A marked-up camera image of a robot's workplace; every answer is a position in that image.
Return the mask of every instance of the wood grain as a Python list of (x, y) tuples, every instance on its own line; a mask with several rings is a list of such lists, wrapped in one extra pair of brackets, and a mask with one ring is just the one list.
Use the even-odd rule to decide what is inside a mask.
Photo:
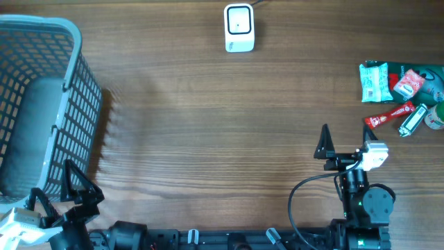
[[(252, 53), (224, 50), (226, 3), (3, 6), (59, 16), (83, 34), (105, 97), (88, 174), (103, 188), (101, 216), (149, 228), (289, 228), (287, 196), (321, 174), (321, 126), (337, 151), (361, 144), (361, 119), (393, 104), (362, 104), (365, 60), (444, 65), (440, 1), (268, 1), (255, 9)], [(390, 157), (369, 173), (398, 194), (394, 249), (444, 243), (444, 133), (402, 120), (376, 130)], [(58, 204), (66, 210), (71, 204)], [(297, 193), (302, 226), (341, 218), (331, 179)], [(47, 249), (47, 245), (36, 249)]]

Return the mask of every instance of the red snack wrapper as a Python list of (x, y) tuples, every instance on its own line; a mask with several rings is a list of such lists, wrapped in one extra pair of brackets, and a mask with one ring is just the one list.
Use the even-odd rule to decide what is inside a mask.
[(405, 99), (413, 97), (424, 85), (425, 79), (412, 69), (407, 70), (401, 81), (396, 83), (393, 90), (400, 93)]
[(403, 115), (410, 114), (413, 111), (415, 111), (415, 109), (416, 108), (413, 105), (413, 103), (411, 101), (408, 101), (408, 102), (402, 104), (401, 106), (393, 109), (390, 112), (387, 112), (387, 113), (384, 113), (381, 115), (375, 115), (372, 117), (367, 117), (364, 119), (364, 121), (367, 123), (367, 125), (371, 129), (374, 129), (374, 128), (378, 127), (379, 125), (382, 125), (388, 121), (391, 121), (395, 117), (400, 117)]

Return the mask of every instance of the brown tabletop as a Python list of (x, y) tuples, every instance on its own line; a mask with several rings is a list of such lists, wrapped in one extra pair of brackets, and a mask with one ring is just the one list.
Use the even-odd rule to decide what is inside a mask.
[[(362, 143), (362, 118), (396, 106), (361, 102), (359, 64), (444, 65), (442, 2), (266, 1), (255, 7), (250, 53), (225, 51), (227, 4), (0, 6), (66, 17), (83, 34), (104, 96), (88, 175), (105, 201), (89, 228), (118, 219), (180, 230), (290, 228), (291, 188), (324, 173), (313, 159), (321, 126), (329, 124), (337, 151), (350, 152)], [(375, 130), (390, 156), (369, 181), (398, 195), (394, 249), (441, 249), (444, 131), (422, 124), (401, 138), (402, 121)], [(332, 179), (298, 191), (293, 216), (300, 226), (342, 218)]]

